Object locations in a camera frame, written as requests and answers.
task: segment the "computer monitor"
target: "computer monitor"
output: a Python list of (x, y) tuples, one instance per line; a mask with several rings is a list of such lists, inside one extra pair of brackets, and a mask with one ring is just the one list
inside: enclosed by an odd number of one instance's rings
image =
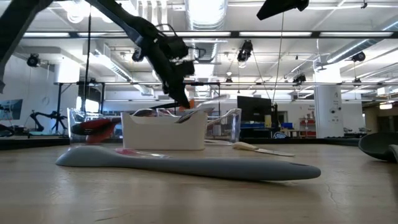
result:
[(242, 109), (242, 121), (265, 122), (265, 116), (271, 115), (270, 99), (238, 96), (238, 108)]

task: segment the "wood grain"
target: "wood grain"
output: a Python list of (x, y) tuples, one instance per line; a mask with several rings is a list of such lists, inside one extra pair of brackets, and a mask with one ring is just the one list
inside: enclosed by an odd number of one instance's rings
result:
[(1, 151), (0, 223), (398, 222), (398, 165), (377, 161), (357, 147), (260, 147), (296, 157), (230, 147), (167, 154), (278, 159), (317, 166), (322, 175), (289, 182), (237, 182), (135, 169), (56, 166), (67, 147)]

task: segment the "pillar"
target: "pillar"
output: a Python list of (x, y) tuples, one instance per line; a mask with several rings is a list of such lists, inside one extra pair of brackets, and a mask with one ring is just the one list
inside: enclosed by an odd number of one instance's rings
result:
[[(336, 65), (316, 66), (314, 62), (314, 82), (341, 82), (340, 68)], [(343, 112), (341, 107), (341, 87), (339, 85), (320, 85), (315, 87), (315, 125), (317, 138), (343, 137)]]

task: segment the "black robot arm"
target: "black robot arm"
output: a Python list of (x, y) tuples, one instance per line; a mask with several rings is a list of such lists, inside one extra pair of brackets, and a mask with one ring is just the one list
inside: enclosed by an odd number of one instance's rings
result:
[[(35, 16), (53, 0), (12, 0), (0, 17), (0, 93), (4, 68)], [(149, 21), (126, 12), (114, 0), (86, 0), (119, 25), (141, 49), (140, 57), (147, 57), (164, 85), (164, 91), (182, 106), (189, 108), (183, 79), (195, 72), (192, 61), (183, 60), (188, 47), (177, 36), (168, 37)]]

